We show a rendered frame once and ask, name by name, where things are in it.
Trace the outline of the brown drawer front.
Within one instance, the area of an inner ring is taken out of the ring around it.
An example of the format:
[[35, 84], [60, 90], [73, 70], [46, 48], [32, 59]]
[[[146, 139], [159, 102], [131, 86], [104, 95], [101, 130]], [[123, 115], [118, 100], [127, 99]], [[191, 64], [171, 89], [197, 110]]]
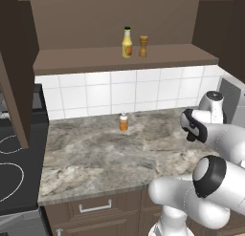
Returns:
[[[104, 215], [104, 214], [121, 214], [124, 212], [137, 211], [140, 208], [141, 203], [141, 194], [140, 190], [130, 191], [120, 194], [107, 195], [97, 198], [90, 198], [85, 200], [69, 202], [69, 211], [72, 218], [78, 218], [87, 215]], [[78, 205], [82, 204], [84, 208], [96, 207], [100, 205], [106, 205], [108, 200], [112, 200], [112, 207], [110, 209], [104, 209], [89, 213], [80, 213], [78, 210]]]

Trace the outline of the grey countertop appliance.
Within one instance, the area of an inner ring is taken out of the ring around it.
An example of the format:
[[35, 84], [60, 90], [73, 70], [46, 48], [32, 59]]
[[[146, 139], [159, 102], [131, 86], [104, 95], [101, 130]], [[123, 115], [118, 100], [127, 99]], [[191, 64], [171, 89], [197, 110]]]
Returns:
[[245, 128], [245, 84], [235, 77], [223, 76], [218, 91], [224, 97], [227, 122]]

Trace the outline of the orange condiment bottle white cap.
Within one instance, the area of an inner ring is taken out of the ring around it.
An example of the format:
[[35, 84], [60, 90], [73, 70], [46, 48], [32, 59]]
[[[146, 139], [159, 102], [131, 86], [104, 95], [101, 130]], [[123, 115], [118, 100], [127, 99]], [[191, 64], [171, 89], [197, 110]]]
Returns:
[[128, 129], [128, 117], [126, 113], [121, 113], [120, 115], [119, 128], [121, 131], [126, 131]]

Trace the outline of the wooden pepper mill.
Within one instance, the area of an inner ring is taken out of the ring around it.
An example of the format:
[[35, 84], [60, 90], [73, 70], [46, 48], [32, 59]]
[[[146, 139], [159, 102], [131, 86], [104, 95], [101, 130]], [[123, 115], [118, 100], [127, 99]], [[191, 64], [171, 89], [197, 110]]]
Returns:
[[141, 35], [140, 36], [141, 48], [139, 51], [140, 57], [146, 57], [146, 44], [147, 44], [147, 42], [148, 42], [148, 36], [147, 35]]

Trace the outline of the yellow bottle with green cap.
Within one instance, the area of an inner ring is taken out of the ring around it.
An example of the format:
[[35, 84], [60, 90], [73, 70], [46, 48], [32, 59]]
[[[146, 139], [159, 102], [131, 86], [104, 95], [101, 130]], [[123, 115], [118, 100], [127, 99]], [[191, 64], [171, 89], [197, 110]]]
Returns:
[[130, 58], [132, 55], [132, 40], [130, 34], [130, 27], [124, 28], [124, 36], [122, 41], [122, 57]]

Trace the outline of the brown left cabinet door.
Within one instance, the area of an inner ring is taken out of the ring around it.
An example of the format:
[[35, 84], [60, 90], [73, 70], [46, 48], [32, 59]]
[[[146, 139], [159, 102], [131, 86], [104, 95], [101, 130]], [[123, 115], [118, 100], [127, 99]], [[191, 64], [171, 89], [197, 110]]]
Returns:
[[30, 141], [33, 64], [38, 52], [31, 2], [0, 0], [0, 89], [23, 149]]

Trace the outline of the brown right cabinet door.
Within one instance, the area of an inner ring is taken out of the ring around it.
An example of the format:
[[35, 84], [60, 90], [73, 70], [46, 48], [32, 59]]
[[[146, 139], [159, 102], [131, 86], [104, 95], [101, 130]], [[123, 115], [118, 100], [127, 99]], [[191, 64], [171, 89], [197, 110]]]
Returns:
[[245, 0], [201, 0], [192, 44], [245, 83]]

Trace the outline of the brown open wall cabinet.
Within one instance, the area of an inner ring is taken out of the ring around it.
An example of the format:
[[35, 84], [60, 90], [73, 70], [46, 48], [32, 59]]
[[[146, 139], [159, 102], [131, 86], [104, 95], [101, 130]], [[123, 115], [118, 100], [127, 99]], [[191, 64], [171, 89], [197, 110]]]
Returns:
[[[39, 52], [37, 75], [215, 65], [218, 58], [192, 44], [201, 0], [30, 1]], [[124, 28], [132, 55], [123, 58]], [[140, 36], [147, 35], [146, 57]]]

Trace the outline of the black hob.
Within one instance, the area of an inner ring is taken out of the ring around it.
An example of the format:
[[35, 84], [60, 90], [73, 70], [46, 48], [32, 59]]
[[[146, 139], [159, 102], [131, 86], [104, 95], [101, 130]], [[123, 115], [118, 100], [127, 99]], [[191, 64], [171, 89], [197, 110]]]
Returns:
[[37, 208], [49, 119], [41, 84], [33, 89], [29, 147], [22, 149], [8, 118], [0, 118], [0, 215]]

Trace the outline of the grey oven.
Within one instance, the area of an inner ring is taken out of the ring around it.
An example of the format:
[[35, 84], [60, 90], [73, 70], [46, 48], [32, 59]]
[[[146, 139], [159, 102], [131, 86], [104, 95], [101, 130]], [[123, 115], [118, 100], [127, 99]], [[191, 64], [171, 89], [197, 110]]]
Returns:
[[51, 236], [41, 210], [0, 216], [0, 236]]

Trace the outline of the brown base cupboard door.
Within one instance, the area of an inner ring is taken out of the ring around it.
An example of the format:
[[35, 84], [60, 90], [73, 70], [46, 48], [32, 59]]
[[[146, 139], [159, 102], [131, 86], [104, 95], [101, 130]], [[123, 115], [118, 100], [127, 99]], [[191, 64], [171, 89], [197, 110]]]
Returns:
[[53, 235], [62, 228], [61, 236], [137, 236], [139, 212], [133, 211], [100, 219], [80, 220], [61, 225], [52, 225]]

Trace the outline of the brown cabinet door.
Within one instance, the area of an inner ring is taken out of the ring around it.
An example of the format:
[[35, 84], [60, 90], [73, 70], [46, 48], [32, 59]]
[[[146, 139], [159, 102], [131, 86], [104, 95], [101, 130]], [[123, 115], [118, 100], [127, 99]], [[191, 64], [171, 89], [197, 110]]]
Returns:
[[23, 149], [30, 141], [33, 64], [38, 52], [31, 2], [0, 0], [0, 89]]
[[192, 44], [245, 83], [245, 0], [201, 0]]

